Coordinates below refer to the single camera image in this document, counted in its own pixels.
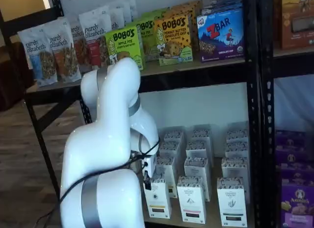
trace granola bag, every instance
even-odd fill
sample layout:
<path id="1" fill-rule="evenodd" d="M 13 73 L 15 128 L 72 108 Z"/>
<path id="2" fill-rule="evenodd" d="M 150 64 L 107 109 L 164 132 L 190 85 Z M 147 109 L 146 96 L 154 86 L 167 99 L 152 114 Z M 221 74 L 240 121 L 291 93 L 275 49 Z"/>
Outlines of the granola bag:
<path id="1" fill-rule="evenodd" d="M 124 23 L 131 23 L 132 22 L 132 15 L 131 15 L 131 6 L 129 0 L 115 0 L 108 3 L 110 9 L 113 8 L 122 8 L 123 9 L 123 17 Z"/>
<path id="2" fill-rule="evenodd" d="M 124 28 L 124 16 L 122 8 L 110 9 L 110 18 L 112 24 L 112 30 Z"/>
<path id="3" fill-rule="evenodd" d="M 63 17 L 44 24 L 44 33 L 57 64 L 57 73 L 63 82 L 81 79 L 70 23 Z"/>
<path id="4" fill-rule="evenodd" d="M 108 6 L 99 7 L 78 17 L 89 48 L 92 69 L 106 67 L 109 59 L 104 34 L 112 30 Z"/>
<path id="5" fill-rule="evenodd" d="M 78 59 L 79 70 L 81 74 L 92 70 L 90 63 L 89 49 L 84 37 L 82 27 L 80 26 L 78 18 L 71 18 L 70 20 L 71 32 L 74 42 L 74 48 Z"/>
<path id="6" fill-rule="evenodd" d="M 131 17 L 132 21 L 138 18 L 138 13 L 137 13 L 137 7 L 136 7 L 136 1 L 135 0 L 129 0 L 130 2 L 130 7 L 131 7 Z"/>
<path id="7" fill-rule="evenodd" d="M 43 25 L 18 32 L 33 66 L 34 78 L 38 86 L 46 86 L 58 82 L 56 65 Z"/>

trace green box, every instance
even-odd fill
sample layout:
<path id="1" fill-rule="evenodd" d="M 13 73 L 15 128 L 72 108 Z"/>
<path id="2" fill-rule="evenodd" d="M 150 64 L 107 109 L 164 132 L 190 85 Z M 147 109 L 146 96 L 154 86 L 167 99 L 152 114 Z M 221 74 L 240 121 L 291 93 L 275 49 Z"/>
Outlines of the green box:
<path id="1" fill-rule="evenodd" d="M 168 11 L 169 9 L 170 9 L 169 7 L 165 7 L 165 8 L 157 9 L 157 10 L 150 11 L 150 12 L 144 12 L 142 14 L 142 18 L 149 17 L 149 16 L 161 17 L 161 15 L 164 12 Z"/>
<path id="2" fill-rule="evenodd" d="M 105 38 L 112 65 L 124 57 L 130 57 L 137 63 L 139 70 L 145 68 L 140 26 L 127 25 L 125 28 L 106 33 Z"/>
<path id="3" fill-rule="evenodd" d="M 155 15 L 152 14 L 151 16 L 142 17 L 136 21 L 133 21 L 130 24 L 141 27 L 143 50 L 146 62 L 159 59 L 157 42 L 154 34 L 154 18 Z"/>

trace wooden floor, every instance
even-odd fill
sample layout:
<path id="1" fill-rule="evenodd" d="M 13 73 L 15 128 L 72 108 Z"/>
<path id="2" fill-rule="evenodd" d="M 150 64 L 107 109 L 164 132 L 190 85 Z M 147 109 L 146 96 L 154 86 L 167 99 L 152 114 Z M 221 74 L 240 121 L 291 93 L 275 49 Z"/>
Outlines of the wooden floor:
<path id="1" fill-rule="evenodd" d="M 37 118 L 52 105 L 36 106 Z M 58 180 L 68 135 L 82 125 L 77 103 L 43 133 Z M 50 211 L 56 196 L 23 102 L 0 112 L 0 227 L 32 228 Z M 58 212 L 51 227 L 61 227 Z"/>

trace black cable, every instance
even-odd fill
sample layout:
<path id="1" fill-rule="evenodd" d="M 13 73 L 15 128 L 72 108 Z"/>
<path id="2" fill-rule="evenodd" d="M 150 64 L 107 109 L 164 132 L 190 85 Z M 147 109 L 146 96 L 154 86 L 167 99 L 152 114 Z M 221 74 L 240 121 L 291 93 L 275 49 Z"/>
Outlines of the black cable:
<path id="1" fill-rule="evenodd" d="M 142 167 L 140 170 L 138 170 L 138 172 L 137 172 L 136 174 L 137 174 L 137 175 L 140 174 L 140 172 L 142 172 L 143 169 L 144 169 L 145 167 L 147 167 L 147 166 L 148 166 L 148 163 L 147 163 L 147 162 L 144 162 L 143 167 Z"/>
<path id="2" fill-rule="evenodd" d="M 44 227 L 43 228 L 47 228 L 50 220 L 51 220 L 51 217 L 54 213 L 54 211 L 61 205 L 62 201 L 65 199 L 65 197 L 73 190 L 74 187 L 76 187 L 78 184 L 80 184 L 81 182 L 91 178 L 91 177 L 94 177 L 94 176 L 98 176 L 98 175 L 101 175 L 101 174 L 104 174 L 104 173 L 108 173 L 108 172 L 112 172 L 112 171 L 115 171 L 115 170 L 118 170 L 118 169 L 123 169 L 124 167 L 128 166 L 128 165 L 131 165 L 132 163 L 138 161 L 138 160 L 143 160 L 148 154 L 150 151 L 152 151 L 158 144 L 160 143 L 160 138 L 158 138 L 158 141 L 156 142 L 156 144 L 154 144 L 153 147 L 151 147 L 146 153 L 143 153 L 143 154 L 140 154 L 140 155 L 137 155 L 135 156 L 131 161 L 125 163 L 124 165 L 122 166 L 119 166 L 117 168 L 114 168 L 114 169 L 109 169 L 109 170 L 100 170 L 100 171 L 97 171 L 97 172 L 94 172 L 94 173 L 90 173 L 84 177 L 82 177 L 81 179 L 77 180 L 76 182 L 73 183 L 73 185 L 71 185 L 69 187 L 69 189 L 67 189 L 67 191 L 64 193 L 64 195 L 61 197 L 61 199 L 56 203 L 56 205 L 54 206 L 54 208 L 49 212 L 47 213 L 46 215 L 40 217 L 35 225 L 34 225 L 34 228 L 37 227 L 37 224 L 38 222 L 44 218 L 44 217 L 47 217 L 45 223 L 44 223 Z M 143 165 L 143 168 L 142 170 L 144 169 L 144 167 L 146 167 L 148 164 L 147 163 L 144 163 Z"/>

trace yellow box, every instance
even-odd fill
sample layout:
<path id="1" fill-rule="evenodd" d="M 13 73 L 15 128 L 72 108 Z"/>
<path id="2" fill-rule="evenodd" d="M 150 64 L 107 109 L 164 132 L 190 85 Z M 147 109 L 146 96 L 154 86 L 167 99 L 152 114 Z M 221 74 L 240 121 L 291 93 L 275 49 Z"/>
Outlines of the yellow box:
<path id="1" fill-rule="evenodd" d="M 171 10 L 164 12 L 162 15 L 163 17 L 169 17 L 173 15 L 179 15 L 182 13 L 191 14 L 192 47 L 194 51 L 199 50 L 197 17 L 201 14 L 202 7 L 203 7 L 202 0 L 195 0 L 173 6 Z"/>
<path id="2" fill-rule="evenodd" d="M 154 33 L 160 65 L 193 61 L 189 13 L 156 19 Z"/>

